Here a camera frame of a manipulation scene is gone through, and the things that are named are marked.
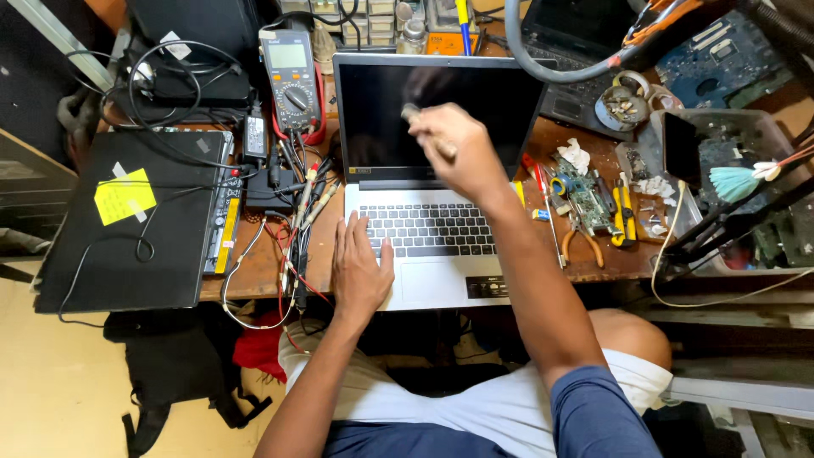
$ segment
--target laptop lid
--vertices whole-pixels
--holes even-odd
[[[460,105],[486,125],[506,174],[514,177],[546,88],[514,59],[495,57],[338,53],[334,78],[348,184],[435,180],[401,119],[408,102]]]
[[[532,0],[521,34],[536,46],[598,62],[619,50],[637,17],[628,0]]]

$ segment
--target white shorts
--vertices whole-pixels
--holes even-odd
[[[316,320],[304,322],[309,332],[323,325]],[[299,325],[289,329],[297,345],[308,351],[315,351],[324,335],[319,332],[305,336]],[[288,377],[288,392],[310,355],[297,351],[284,333],[279,349],[279,362]],[[669,371],[619,351],[603,349],[602,352],[628,401],[640,415],[657,404],[659,395],[672,379]],[[357,349],[345,371],[333,419],[434,423],[487,438],[518,458],[556,456],[549,396],[531,364],[460,394],[426,398],[399,386]]]

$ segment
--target person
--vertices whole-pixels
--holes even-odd
[[[393,248],[381,266],[366,219],[340,220],[334,318],[324,332],[283,335],[287,394],[255,457],[660,456],[640,415],[672,378],[667,338],[619,310],[588,313],[508,186],[485,127],[456,105],[426,108],[409,131],[439,178],[492,227],[520,336],[531,362],[440,399],[411,394],[356,349],[393,282]],[[454,161],[427,139],[452,141]],[[305,321],[304,328],[322,325]]]

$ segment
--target touchpad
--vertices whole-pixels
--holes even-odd
[[[463,299],[466,282],[451,262],[402,264],[401,297],[405,302]]]

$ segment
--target keyboard key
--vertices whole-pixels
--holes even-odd
[[[457,256],[457,246],[425,246],[421,248],[408,248],[407,256],[420,257],[420,256]]]

